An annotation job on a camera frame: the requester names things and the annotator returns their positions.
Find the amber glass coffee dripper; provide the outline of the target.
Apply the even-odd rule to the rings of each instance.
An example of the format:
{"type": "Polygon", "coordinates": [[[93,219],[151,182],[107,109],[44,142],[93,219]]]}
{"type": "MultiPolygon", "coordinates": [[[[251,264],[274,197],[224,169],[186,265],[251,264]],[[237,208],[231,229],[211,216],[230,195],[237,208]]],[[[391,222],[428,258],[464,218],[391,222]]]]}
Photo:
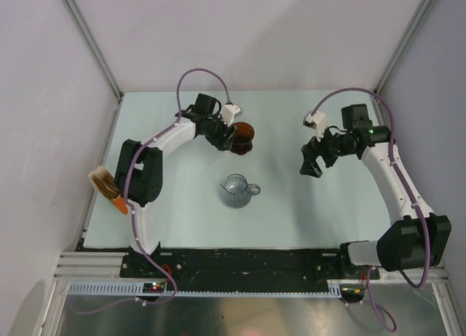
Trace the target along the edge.
{"type": "Polygon", "coordinates": [[[246,122],[236,122],[234,126],[237,129],[232,139],[231,152],[236,155],[243,156],[253,148],[255,130],[246,122]]]}

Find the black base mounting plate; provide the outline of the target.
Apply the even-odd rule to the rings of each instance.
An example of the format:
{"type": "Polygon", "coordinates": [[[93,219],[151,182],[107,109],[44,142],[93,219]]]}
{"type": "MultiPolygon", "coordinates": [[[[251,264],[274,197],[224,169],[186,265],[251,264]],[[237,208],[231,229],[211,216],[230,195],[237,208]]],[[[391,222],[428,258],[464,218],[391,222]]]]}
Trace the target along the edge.
{"type": "Polygon", "coordinates": [[[328,292],[329,280],[356,280],[378,270],[350,263],[340,249],[161,249],[149,257],[129,249],[122,278],[165,279],[190,293],[328,292]]]}

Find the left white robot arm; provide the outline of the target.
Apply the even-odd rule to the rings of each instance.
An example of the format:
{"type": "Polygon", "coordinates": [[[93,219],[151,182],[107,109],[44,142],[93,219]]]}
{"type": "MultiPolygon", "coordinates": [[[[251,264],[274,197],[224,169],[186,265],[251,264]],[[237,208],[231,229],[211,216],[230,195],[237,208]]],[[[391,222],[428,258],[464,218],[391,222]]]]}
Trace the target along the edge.
{"type": "Polygon", "coordinates": [[[165,159],[198,136],[221,152],[229,151],[237,132],[234,120],[241,114],[240,106],[230,101],[222,104],[200,93],[195,103],[187,109],[179,109],[174,122],[149,140],[128,139],[122,144],[114,180],[129,207],[133,232],[130,246],[141,254],[135,266],[144,276],[155,276],[162,266],[160,257],[153,254],[159,240],[147,235],[146,213],[162,191],[165,159]]]}

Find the orange coffee filter box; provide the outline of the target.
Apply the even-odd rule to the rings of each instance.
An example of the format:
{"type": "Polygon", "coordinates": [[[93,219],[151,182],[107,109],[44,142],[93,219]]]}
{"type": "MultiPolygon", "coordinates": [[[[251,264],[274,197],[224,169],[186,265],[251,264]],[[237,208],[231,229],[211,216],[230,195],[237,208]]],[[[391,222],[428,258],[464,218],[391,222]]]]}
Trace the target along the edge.
{"type": "Polygon", "coordinates": [[[88,178],[97,192],[106,198],[122,214],[128,214],[126,202],[116,186],[114,177],[103,165],[99,165],[94,171],[91,171],[88,178]]]}

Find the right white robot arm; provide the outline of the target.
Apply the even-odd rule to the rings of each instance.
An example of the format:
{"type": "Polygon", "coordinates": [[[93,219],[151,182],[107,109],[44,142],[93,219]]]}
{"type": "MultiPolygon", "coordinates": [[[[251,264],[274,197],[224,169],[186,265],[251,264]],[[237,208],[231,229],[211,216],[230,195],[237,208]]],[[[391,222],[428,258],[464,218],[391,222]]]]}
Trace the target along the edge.
{"type": "Polygon", "coordinates": [[[309,112],[303,124],[315,130],[315,136],[303,145],[304,161],[300,173],[319,178],[323,172],[317,164],[322,158],[327,168],[339,157],[354,155],[372,175],[390,218],[390,227],[377,241],[344,243],[344,255],[336,261],[338,273],[354,278],[363,266],[373,265],[386,271],[434,267],[441,262],[451,223],[437,215],[416,190],[398,148],[390,143],[390,129],[375,126],[364,104],[344,107],[344,129],[332,133],[326,115],[309,112]]]}

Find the clear glass pitcher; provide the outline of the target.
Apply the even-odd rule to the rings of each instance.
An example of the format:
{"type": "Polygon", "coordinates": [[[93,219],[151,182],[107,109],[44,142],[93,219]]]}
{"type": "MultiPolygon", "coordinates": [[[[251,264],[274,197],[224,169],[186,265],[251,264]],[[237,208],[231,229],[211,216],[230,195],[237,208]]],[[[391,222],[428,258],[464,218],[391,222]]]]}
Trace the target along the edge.
{"type": "Polygon", "coordinates": [[[225,206],[230,208],[244,208],[253,196],[261,193],[260,186],[249,183],[238,173],[227,176],[219,183],[219,186],[219,198],[225,206]]]}

